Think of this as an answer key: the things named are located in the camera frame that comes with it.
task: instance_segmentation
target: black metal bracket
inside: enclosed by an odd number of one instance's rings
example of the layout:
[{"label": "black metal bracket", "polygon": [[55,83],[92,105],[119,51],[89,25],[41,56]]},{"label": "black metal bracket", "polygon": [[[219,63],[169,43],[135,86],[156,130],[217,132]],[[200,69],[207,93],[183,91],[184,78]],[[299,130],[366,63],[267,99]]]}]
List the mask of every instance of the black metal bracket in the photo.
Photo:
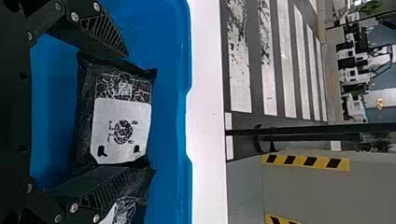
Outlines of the black metal bracket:
[{"label": "black metal bracket", "polygon": [[26,19],[27,36],[30,48],[37,39],[48,31],[65,13],[64,1],[51,0]]},{"label": "black metal bracket", "polygon": [[[261,124],[256,125],[255,129],[259,130],[262,127]],[[264,151],[262,150],[262,144],[261,141],[262,138],[259,135],[255,135],[253,136],[253,143],[254,143],[254,147],[256,148],[256,151],[262,155],[262,154],[267,154],[267,153],[273,153],[273,152],[277,152],[276,147],[275,147],[275,143],[274,140],[272,140],[273,136],[269,136],[269,140],[267,142],[270,142],[269,148],[268,150]]]},{"label": "black metal bracket", "polygon": [[[75,17],[73,12],[79,13],[79,17]],[[20,223],[26,211],[46,223],[62,223],[69,210],[60,203],[62,199],[54,199],[46,192],[34,190],[34,183],[29,176],[32,148],[32,73],[29,49],[44,33],[98,56],[128,56],[126,45],[110,14],[93,0],[0,1],[3,84],[0,89],[0,104],[4,109],[0,117],[4,127],[0,134],[0,176],[4,183],[0,190],[0,222],[4,224]],[[78,221],[90,223],[93,210],[82,207],[80,211],[79,214],[84,217],[78,218]],[[35,222],[26,219],[25,223]]]}]

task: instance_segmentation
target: gray floor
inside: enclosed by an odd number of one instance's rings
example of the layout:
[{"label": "gray floor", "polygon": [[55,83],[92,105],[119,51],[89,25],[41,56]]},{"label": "gray floor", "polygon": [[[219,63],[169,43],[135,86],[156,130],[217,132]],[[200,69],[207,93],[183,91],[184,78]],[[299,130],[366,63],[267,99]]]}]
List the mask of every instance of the gray floor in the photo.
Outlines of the gray floor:
[{"label": "gray floor", "polygon": [[264,198],[260,157],[227,164],[230,224],[262,224]]}]

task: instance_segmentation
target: crosswalk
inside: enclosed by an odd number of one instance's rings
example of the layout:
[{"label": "crosswalk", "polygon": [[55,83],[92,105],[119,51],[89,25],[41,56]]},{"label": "crosswalk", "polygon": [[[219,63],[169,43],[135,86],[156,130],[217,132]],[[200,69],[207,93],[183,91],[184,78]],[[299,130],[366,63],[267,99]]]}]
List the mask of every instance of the crosswalk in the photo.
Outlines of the crosswalk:
[{"label": "crosswalk", "polygon": [[280,58],[282,65],[283,92],[285,113],[287,118],[297,118],[296,99],[294,92],[293,57],[291,54],[291,33],[289,18],[289,2],[277,0],[277,16],[279,22]]},{"label": "crosswalk", "polygon": [[228,6],[232,12],[227,21],[231,110],[251,113],[247,3],[231,0]]},{"label": "crosswalk", "polygon": [[294,17],[296,23],[297,56],[298,56],[298,66],[300,73],[300,94],[301,94],[303,119],[311,119],[311,110],[309,105],[309,93],[308,93],[308,76],[306,71],[304,21],[303,21],[303,15],[296,6],[294,6]]},{"label": "crosswalk", "polygon": [[264,114],[277,116],[276,81],[270,0],[259,1],[260,45],[262,58],[262,99]]},{"label": "crosswalk", "polygon": [[[252,72],[256,71],[250,64],[254,55],[249,52],[257,48],[257,44],[250,46],[255,43],[250,40],[257,38],[261,48],[262,106],[256,108],[262,108],[261,114],[327,121],[320,42],[313,24],[306,21],[306,12],[296,5],[297,1],[306,1],[316,14],[317,0],[256,1],[256,7],[249,5],[254,1],[227,1],[230,112],[257,113],[253,111],[258,103],[253,102],[257,91],[251,85],[258,74]],[[252,8],[259,10],[257,16],[251,16]],[[258,32],[251,32],[253,24],[258,24]]]}]

